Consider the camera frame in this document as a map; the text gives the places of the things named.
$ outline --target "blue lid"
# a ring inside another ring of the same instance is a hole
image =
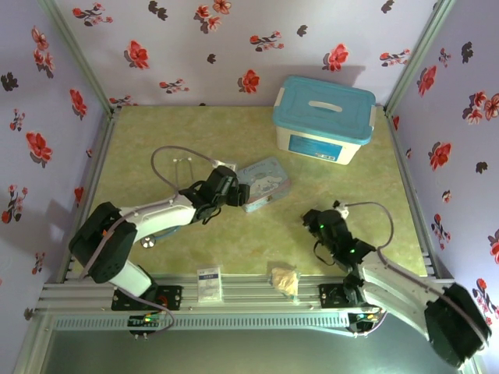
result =
[[[272,117],[276,125],[359,145],[371,140],[371,92],[301,76],[290,76],[282,87]]]

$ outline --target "plastic storage box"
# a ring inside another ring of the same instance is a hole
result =
[[[291,181],[275,157],[250,165],[237,172],[239,183],[249,185],[248,202],[242,206],[253,212],[289,194]]]
[[[278,148],[346,165],[371,140],[375,104],[369,91],[290,76],[274,104]]]

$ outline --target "gray floor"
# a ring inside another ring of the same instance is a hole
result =
[[[415,330],[389,316],[368,338],[317,331],[58,332],[46,374],[450,374]]]

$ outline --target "floral wallpaper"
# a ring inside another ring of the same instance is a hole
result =
[[[103,110],[36,2],[2,4],[0,31],[9,36],[0,40],[0,372],[7,374],[67,250]]]
[[[393,118],[434,252],[492,329],[490,373],[499,372],[498,12],[495,0],[456,2]]]
[[[435,0],[55,4],[114,106],[272,105],[291,74],[363,88],[384,104]]]

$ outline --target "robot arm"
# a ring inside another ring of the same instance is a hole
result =
[[[240,185],[233,170],[218,166],[208,180],[156,203],[121,209],[102,203],[78,230],[69,250],[88,267],[88,274],[96,283],[110,282],[133,296],[153,301],[154,280],[128,261],[133,243],[168,228],[197,221],[207,224],[222,206],[241,206],[249,194],[250,187]]]
[[[387,310],[419,331],[436,353],[461,366],[490,338],[490,328],[463,286],[418,277],[390,263],[372,245],[353,238],[341,210],[310,210],[303,224],[348,273],[346,301]]]

